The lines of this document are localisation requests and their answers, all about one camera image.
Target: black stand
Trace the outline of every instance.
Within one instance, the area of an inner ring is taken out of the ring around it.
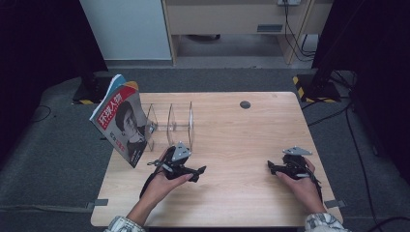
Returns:
[[[302,102],[340,102],[340,94],[333,82],[317,84],[314,82],[315,74],[297,74],[297,77],[295,84]]]
[[[112,75],[82,77],[74,96],[74,104],[100,103],[105,97]]]

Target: patterned sleeve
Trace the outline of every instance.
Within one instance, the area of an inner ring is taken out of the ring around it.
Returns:
[[[104,232],[145,232],[145,230],[132,220],[117,216],[109,223],[108,228]]]
[[[305,229],[306,232],[350,232],[350,230],[344,229],[340,221],[333,215],[327,213],[309,215]]]

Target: wooden table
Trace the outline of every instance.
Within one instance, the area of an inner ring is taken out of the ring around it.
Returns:
[[[295,145],[313,152],[308,158],[324,201],[335,199],[293,93],[147,93],[141,101],[192,102],[193,146],[186,166],[207,166],[197,183],[173,190],[148,217],[147,226],[303,226],[307,213],[267,166],[267,160],[283,165],[282,150]],[[242,101],[250,102],[250,108],[243,109]],[[95,207],[93,225],[107,226],[130,211],[154,171],[146,163],[160,155],[146,151],[133,169],[113,152],[99,194],[108,204]],[[338,208],[329,212],[342,220]]]

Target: electrical outlet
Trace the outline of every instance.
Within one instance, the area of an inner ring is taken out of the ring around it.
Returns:
[[[288,6],[301,5],[301,0],[278,0],[278,5],[279,6],[284,6],[284,2],[287,2]]]

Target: acrylic divider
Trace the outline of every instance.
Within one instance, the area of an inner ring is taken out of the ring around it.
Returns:
[[[192,151],[193,112],[190,103],[143,103],[147,149],[164,151],[178,142]]]

